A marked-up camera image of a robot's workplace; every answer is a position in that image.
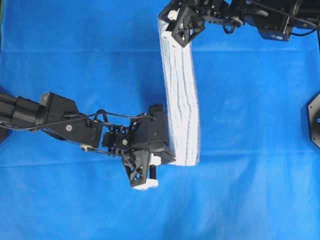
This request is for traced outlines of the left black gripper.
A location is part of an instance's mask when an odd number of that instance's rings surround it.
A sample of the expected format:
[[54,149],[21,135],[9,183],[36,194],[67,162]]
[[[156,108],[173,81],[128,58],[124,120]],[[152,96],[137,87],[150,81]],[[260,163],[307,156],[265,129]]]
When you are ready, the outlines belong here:
[[159,185],[157,166],[175,164],[176,158],[167,144],[153,145],[150,149],[138,148],[133,145],[133,133],[142,118],[149,116],[127,116],[128,126],[112,124],[103,117],[108,131],[103,134],[102,147],[107,148],[107,155],[121,156],[130,187],[145,191]]

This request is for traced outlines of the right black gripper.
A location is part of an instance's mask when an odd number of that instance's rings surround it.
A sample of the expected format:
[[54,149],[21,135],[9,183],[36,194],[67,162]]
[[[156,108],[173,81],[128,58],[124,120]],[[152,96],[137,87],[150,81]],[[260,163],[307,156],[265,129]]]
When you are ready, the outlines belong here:
[[228,25],[228,3],[224,0],[172,0],[158,19],[173,24],[172,37],[184,48],[204,29],[205,23]]

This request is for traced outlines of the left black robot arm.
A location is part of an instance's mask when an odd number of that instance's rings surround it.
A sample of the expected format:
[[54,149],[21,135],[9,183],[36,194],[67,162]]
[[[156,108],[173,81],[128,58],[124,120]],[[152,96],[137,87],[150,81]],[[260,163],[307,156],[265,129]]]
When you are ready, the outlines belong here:
[[175,162],[168,137],[168,117],[163,105],[130,116],[128,126],[110,123],[103,109],[93,114],[79,112],[76,103],[52,92],[40,102],[6,93],[0,95],[0,138],[10,130],[42,131],[85,152],[121,157],[129,184],[137,190],[158,186],[157,166]]

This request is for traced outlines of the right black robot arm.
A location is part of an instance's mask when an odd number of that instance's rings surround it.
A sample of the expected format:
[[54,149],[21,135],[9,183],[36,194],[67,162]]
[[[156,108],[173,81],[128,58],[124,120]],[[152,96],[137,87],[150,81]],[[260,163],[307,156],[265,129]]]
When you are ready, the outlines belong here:
[[204,29],[216,24],[226,34],[245,24],[255,27],[267,40],[289,41],[294,28],[307,36],[320,31],[318,0],[172,0],[158,15],[165,31],[181,46],[187,46]]

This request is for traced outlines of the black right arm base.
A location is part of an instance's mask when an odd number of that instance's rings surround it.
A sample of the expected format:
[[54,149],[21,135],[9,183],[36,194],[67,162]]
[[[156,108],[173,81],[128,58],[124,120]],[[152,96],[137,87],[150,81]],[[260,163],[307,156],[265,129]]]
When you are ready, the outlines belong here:
[[301,131],[306,142],[313,149],[320,150],[320,92],[312,97],[301,108]]

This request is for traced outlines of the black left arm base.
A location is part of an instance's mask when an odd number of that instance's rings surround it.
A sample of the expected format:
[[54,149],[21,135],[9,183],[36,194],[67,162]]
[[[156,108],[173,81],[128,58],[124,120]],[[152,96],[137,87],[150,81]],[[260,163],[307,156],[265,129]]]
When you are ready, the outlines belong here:
[[[9,92],[5,90],[2,86],[0,86],[0,92],[6,95],[9,94]],[[8,138],[8,136],[11,135],[11,133],[12,133],[11,130],[1,127],[0,128],[0,144],[2,144]]]

